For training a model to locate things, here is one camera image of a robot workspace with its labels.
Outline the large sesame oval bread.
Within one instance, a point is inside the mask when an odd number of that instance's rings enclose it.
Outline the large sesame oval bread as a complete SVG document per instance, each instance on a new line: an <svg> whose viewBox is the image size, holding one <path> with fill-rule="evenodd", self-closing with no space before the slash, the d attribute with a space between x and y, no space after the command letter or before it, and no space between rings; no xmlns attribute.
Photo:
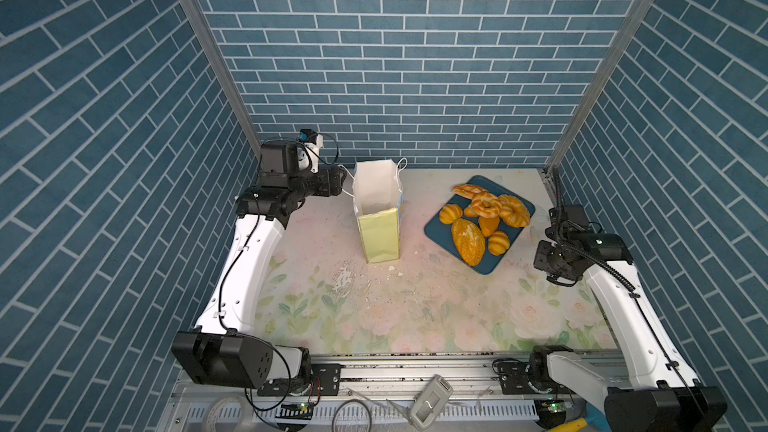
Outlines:
<svg viewBox="0 0 768 432"><path fill-rule="evenodd" d="M486 250L486 239L479 226L459 218L451 225L451 235L461 259L471 267L479 265Z"/></svg>

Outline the white paper gift bag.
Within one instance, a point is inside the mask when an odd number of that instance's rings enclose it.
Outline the white paper gift bag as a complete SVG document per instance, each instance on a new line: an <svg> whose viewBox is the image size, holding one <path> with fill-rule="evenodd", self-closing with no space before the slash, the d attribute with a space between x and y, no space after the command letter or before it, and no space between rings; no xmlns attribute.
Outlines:
<svg viewBox="0 0 768 432"><path fill-rule="evenodd" d="M401 205L403 186L400 173L407 167L405 157L357 162L348 172L351 190L342 192L353 200L353 210L366 262L397 260L400 257Z"/></svg>

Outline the long braided bread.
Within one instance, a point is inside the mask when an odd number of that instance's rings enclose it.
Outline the long braided bread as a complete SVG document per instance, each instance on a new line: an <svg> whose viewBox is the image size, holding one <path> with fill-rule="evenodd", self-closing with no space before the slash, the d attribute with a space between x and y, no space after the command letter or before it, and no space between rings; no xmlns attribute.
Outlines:
<svg viewBox="0 0 768 432"><path fill-rule="evenodd" d="M461 184L453 188L453 193L460 197L472 200L475 195L486 193L487 190L483 187L474 184Z"/></svg>

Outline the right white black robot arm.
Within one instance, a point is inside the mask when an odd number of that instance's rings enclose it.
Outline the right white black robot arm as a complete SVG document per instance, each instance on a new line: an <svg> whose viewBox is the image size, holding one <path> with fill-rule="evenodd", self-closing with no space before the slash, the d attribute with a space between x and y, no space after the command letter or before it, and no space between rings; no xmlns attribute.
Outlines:
<svg viewBox="0 0 768 432"><path fill-rule="evenodd" d="M597 298L623 362L595 364L563 345L537 346L526 365L494 364L503 387L523 378L538 394L570 391L602 414L612 431L710 431L727 401L707 386L661 324L623 239L593 230L580 205L558 204L540 241L534 267L549 283L585 283Z"/></svg>

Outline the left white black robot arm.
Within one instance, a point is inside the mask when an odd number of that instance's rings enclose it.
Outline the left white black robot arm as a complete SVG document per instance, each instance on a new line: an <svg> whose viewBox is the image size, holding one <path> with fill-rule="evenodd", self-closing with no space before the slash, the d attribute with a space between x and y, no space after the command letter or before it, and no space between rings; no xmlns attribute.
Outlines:
<svg viewBox="0 0 768 432"><path fill-rule="evenodd" d="M269 263L292 213L311 196L341 194L346 171L321 157L323 134L262 143L258 177L236 199L233 239L220 278L190 331L176 333L171 352L196 384L303 391L311 383L309 352L276 346L256 335L258 298Z"/></svg>

